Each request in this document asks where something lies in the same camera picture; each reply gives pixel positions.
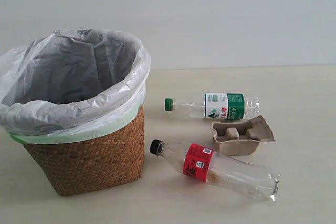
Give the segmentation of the white green plastic bin liner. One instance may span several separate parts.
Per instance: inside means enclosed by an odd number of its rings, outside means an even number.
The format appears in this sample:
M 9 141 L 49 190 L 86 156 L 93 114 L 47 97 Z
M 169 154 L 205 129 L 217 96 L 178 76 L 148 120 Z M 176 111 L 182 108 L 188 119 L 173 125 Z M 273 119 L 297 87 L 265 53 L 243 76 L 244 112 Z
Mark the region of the white green plastic bin liner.
M 22 144 L 116 132 L 137 116 L 150 66 L 131 34 L 57 30 L 1 55 L 1 126 Z

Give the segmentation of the woven wicker waste basket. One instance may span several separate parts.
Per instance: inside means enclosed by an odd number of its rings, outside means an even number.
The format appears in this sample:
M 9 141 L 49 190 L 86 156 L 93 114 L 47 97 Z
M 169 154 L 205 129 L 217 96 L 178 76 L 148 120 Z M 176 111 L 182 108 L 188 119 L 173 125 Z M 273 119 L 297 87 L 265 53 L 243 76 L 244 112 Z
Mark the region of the woven wicker waste basket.
M 87 141 L 25 144 L 60 196 L 108 189 L 138 180 L 144 165 L 144 108 L 122 129 Z

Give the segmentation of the clear bottle red label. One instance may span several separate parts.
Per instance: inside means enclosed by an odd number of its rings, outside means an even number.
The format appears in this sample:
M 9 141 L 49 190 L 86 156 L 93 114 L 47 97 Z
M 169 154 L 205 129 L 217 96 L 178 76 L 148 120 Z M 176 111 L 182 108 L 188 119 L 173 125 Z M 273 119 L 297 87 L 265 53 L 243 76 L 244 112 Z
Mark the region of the clear bottle red label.
M 195 143 L 153 140 L 150 153 L 164 157 L 178 172 L 255 201 L 275 201 L 280 175 Z

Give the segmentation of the brown pulp cardboard tray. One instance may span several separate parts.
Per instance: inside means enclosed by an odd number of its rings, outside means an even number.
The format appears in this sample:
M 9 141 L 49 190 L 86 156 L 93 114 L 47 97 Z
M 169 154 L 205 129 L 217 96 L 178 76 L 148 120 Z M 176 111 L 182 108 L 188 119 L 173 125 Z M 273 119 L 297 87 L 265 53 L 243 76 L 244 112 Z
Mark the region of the brown pulp cardboard tray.
M 254 153 L 260 143 L 273 142 L 274 134 L 261 115 L 249 120 L 212 122 L 215 151 L 226 156 Z

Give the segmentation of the clear bottle green label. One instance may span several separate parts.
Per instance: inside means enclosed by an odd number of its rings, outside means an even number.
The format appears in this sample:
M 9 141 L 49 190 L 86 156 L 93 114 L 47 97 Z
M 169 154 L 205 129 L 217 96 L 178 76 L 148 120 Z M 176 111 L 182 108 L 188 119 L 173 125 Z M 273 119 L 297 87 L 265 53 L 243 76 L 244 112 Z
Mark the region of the clear bottle green label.
M 199 100 L 164 100 L 166 112 L 176 112 L 195 119 L 242 120 L 260 114 L 259 99 L 242 93 L 205 92 Z

